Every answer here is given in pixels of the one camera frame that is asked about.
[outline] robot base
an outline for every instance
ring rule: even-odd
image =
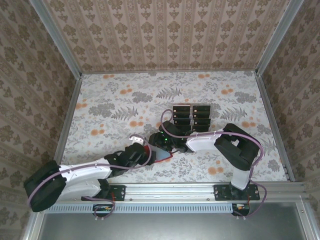
[[[257,185],[248,184],[244,190],[237,189],[231,184],[214,185],[214,198],[216,201],[248,201],[260,200],[259,190]]]

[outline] robotic arm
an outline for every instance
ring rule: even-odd
[[[187,153],[217,148],[233,166],[229,186],[231,195],[237,198],[247,188],[250,169],[259,151],[255,143],[243,137],[251,137],[248,133],[232,123],[228,123],[223,131],[235,135],[208,132],[204,136],[206,133],[203,132],[182,132],[169,121],[165,121],[163,126],[165,130],[160,126],[159,132],[149,138],[151,153],[148,146],[143,146],[142,138],[132,138],[134,143],[125,150],[116,151],[93,162],[78,165],[57,165],[55,161],[48,162],[23,184],[28,197],[31,197],[32,210],[40,212],[56,202],[81,199],[84,196],[106,199],[110,191],[108,178],[120,176],[137,164],[145,164],[148,159],[147,164],[151,165],[156,159],[170,156],[168,153],[173,149]]]
[[[228,123],[222,131],[252,137],[232,123]],[[252,164],[259,152],[259,147],[254,142],[237,135],[217,134],[190,138],[186,145],[193,152],[217,148],[233,166],[231,185],[239,190],[247,187]]]

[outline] pink cable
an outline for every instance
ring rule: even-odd
[[[147,144],[147,146],[149,147],[149,157],[147,159],[147,161],[140,165],[140,166],[135,166],[135,167],[128,167],[128,166],[117,166],[117,165],[111,165],[111,164],[106,164],[106,163],[93,163],[93,164],[89,164],[89,165],[84,165],[84,166],[76,166],[76,167],[72,167],[72,168],[69,168],[69,169],[66,169],[66,170],[62,170],[62,171],[59,171],[59,172],[56,172],[50,176],[48,176],[45,180],[43,180],[34,190],[33,192],[30,194],[28,200],[27,200],[27,205],[29,207],[31,207],[31,200],[32,198],[35,196],[35,194],[39,191],[39,189],[45,185],[48,181],[50,181],[51,179],[53,179],[54,177],[58,176],[58,175],[61,175],[61,174],[64,174],[64,173],[68,173],[68,172],[71,172],[71,171],[76,171],[76,170],[80,170],[80,169],[86,169],[86,168],[91,168],[91,167],[110,167],[110,168],[117,168],[117,169],[125,169],[125,170],[134,170],[134,169],[140,169],[140,168],[143,168],[145,165],[148,164],[148,162],[150,161],[151,159],[151,154],[152,154],[152,149],[151,149],[151,146],[150,144],[148,143],[148,141],[144,138],[144,137],[141,137],[140,135],[137,135],[137,134],[133,134],[131,135],[130,137],[138,137],[138,138],[141,138],[144,140],[144,142]]]
[[[250,174],[249,174],[249,180],[251,180],[251,177],[252,177],[252,174],[253,174],[253,171],[254,171],[254,167],[261,161],[261,159],[263,158],[265,152],[264,152],[264,148],[262,147],[262,145],[260,144],[260,142],[258,142],[256,139],[254,139],[253,137],[250,137],[250,136],[247,136],[247,135],[244,135],[244,134],[241,134],[241,133],[237,133],[237,132],[228,132],[228,131],[211,131],[211,132],[205,132],[205,133],[197,133],[196,135],[190,135],[190,136],[177,136],[177,135],[173,135],[172,133],[168,132],[168,130],[166,130],[165,126],[164,126],[164,123],[163,123],[163,120],[164,120],[164,115],[166,112],[170,112],[171,113],[171,117],[170,117],[170,120],[171,121],[173,119],[173,115],[174,115],[174,112],[171,110],[171,109],[166,109],[163,111],[162,115],[161,115],[161,118],[160,118],[160,123],[161,123],[161,127],[163,129],[163,131],[165,131],[166,134],[168,134],[169,136],[173,137],[173,138],[178,138],[178,139],[193,139],[193,138],[197,138],[197,137],[203,137],[203,136],[212,136],[212,135],[233,135],[233,136],[239,136],[239,137],[242,137],[242,138],[245,138],[245,139],[248,139],[252,142],[254,142],[260,149],[260,155],[259,157],[257,158],[256,161],[254,161],[254,163],[251,165],[251,169],[250,169]],[[253,212],[253,213],[250,213],[249,215],[247,216],[243,216],[243,217],[250,217],[254,214],[257,213],[257,211],[261,208],[261,206],[264,204],[265,200],[267,199],[267,189],[259,184],[259,183],[256,183],[254,181],[251,180],[251,182],[253,184],[256,184],[257,186],[261,187],[264,189],[264,197],[262,198],[262,201],[259,205],[259,207]]]

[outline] beige damask wallpaper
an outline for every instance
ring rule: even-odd
[[[320,1],[305,0],[263,80],[298,181],[320,222]]]
[[[29,219],[23,181],[53,159],[75,79],[27,0],[0,1],[0,240]]]
[[[290,0],[44,0],[82,72],[255,69]]]

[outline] gray floor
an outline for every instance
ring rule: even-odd
[[[246,220],[230,214],[48,214],[40,240],[305,240],[294,203],[266,203]]]

